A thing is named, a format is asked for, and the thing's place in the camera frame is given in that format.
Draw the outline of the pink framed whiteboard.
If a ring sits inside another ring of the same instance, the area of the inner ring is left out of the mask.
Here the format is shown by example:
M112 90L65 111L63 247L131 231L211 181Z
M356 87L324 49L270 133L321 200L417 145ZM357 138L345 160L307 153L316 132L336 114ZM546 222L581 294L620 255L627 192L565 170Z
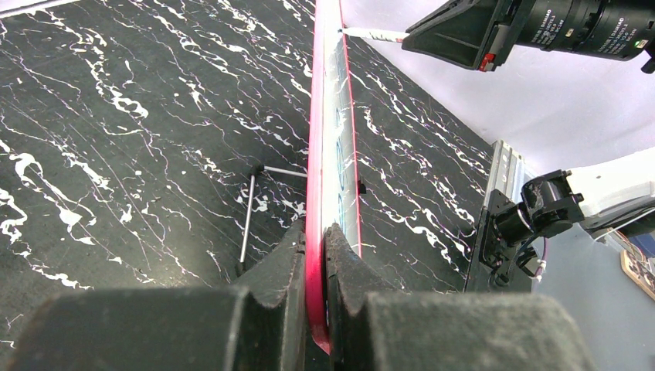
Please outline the pink framed whiteboard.
M324 289L325 233L341 228L361 254L356 130L341 3L315 3L305 221L305 299L312 339L331 351Z

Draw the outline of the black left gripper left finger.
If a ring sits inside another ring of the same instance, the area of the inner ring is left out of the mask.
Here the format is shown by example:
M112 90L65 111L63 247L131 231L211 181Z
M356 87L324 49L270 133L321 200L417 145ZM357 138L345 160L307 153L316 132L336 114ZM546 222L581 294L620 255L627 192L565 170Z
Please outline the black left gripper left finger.
M302 370L304 222L218 288L88 291L45 301L10 370Z

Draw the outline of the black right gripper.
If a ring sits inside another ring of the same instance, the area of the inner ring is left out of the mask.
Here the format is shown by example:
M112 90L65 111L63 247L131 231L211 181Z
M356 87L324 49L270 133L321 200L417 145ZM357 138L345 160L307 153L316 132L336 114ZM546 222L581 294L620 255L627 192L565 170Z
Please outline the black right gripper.
M402 49L468 70L495 71L517 44L535 3L448 1L406 30Z

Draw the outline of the white whiteboard marker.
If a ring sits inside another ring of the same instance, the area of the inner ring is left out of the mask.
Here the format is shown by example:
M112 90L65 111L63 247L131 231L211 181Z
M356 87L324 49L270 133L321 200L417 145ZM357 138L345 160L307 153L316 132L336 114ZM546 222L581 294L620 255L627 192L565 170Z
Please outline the white whiteboard marker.
M402 43L404 38L409 34L407 32L397 32L383 29L370 29L359 27L342 28L340 31L346 36L357 37L361 39L371 39L389 43Z

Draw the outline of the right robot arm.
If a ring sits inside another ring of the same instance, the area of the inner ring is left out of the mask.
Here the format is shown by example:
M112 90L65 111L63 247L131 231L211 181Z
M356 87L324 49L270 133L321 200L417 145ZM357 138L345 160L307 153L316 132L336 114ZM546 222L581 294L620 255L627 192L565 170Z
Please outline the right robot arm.
M611 0L449 1L407 30L404 50L493 71L514 46L628 61L654 72L654 3Z

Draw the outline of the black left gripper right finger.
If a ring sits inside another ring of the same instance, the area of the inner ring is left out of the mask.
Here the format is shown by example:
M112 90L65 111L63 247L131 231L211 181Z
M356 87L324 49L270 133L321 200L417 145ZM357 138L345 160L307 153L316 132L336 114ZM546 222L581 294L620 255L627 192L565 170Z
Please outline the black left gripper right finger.
M406 293L325 235L334 370L593 370L578 326L534 294Z

